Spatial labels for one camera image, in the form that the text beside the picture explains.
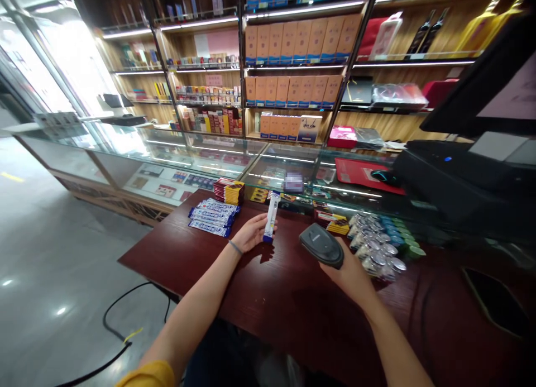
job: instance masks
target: computer monitor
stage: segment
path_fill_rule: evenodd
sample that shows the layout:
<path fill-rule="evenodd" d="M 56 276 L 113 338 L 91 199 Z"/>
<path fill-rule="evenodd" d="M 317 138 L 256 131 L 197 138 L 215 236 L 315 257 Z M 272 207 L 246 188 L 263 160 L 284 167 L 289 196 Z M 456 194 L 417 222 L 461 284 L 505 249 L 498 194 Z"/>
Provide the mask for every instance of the computer monitor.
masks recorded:
<path fill-rule="evenodd" d="M 536 135 L 536 15 L 513 18 L 420 128 L 474 138 Z"/>

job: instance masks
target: metal can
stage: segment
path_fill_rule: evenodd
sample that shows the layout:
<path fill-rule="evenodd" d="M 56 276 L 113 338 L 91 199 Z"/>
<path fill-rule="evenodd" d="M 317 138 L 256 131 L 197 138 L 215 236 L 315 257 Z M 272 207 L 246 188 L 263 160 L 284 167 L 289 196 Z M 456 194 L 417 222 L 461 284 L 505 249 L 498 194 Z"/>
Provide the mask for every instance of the metal can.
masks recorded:
<path fill-rule="evenodd" d="M 387 261 L 383 254 L 375 252 L 363 260 L 363 268 L 367 271 L 369 276 L 377 277 L 380 275 L 381 269 L 386 263 Z"/>

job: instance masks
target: blue and white package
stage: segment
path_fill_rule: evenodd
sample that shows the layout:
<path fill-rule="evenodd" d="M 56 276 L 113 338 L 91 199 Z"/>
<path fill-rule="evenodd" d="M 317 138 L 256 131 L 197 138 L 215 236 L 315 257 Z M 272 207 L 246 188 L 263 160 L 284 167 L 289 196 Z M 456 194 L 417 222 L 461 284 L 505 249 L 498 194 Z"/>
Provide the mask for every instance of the blue and white package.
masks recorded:
<path fill-rule="evenodd" d="M 235 221 L 235 216 L 229 212 L 215 212 L 202 208 L 192 208 L 188 217 L 200 221 L 209 222 L 214 225 L 229 227 Z"/>
<path fill-rule="evenodd" d="M 214 235 L 223 236 L 224 238 L 229 237 L 231 234 L 230 228 L 225 228 L 217 225 L 212 225 L 198 219 L 193 219 L 188 224 L 189 227 L 197 228 L 202 231 L 213 233 Z"/>
<path fill-rule="evenodd" d="M 274 241 L 275 216 L 277 214 L 279 200 L 281 200 L 281 193 L 272 191 L 270 206 L 268 207 L 268 222 L 266 223 L 264 235 L 262 236 L 264 242 L 272 243 Z"/>

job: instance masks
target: wine bottle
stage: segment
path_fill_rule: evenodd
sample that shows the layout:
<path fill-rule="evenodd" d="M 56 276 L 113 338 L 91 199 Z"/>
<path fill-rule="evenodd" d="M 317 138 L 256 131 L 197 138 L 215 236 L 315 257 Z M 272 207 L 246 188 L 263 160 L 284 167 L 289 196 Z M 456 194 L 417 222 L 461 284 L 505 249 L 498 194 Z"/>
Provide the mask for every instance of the wine bottle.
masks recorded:
<path fill-rule="evenodd" d="M 406 52 L 406 56 L 404 56 L 404 60 L 409 60 L 411 58 L 411 55 L 416 53 L 419 49 L 420 44 L 423 42 L 425 35 L 430 30 L 430 22 L 432 21 L 432 18 L 434 17 L 435 13 L 436 9 L 432 10 L 425 23 L 417 30 L 417 33 L 415 34 L 415 37 L 413 38 L 413 41 L 409 46 L 408 52 Z"/>
<path fill-rule="evenodd" d="M 426 37 L 424 38 L 423 43 L 419 47 L 418 53 L 426 53 L 430 49 L 430 46 L 432 45 L 432 42 L 434 39 L 436 39 L 437 33 L 443 27 L 443 21 L 445 20 L 445 16 L 448 12 L 448 7 L 443 10 L 443 13 L 441 13 L 439 19 L 435 22 L 434 26 L 430 28 L 430 31 L 426 34 Z"/>

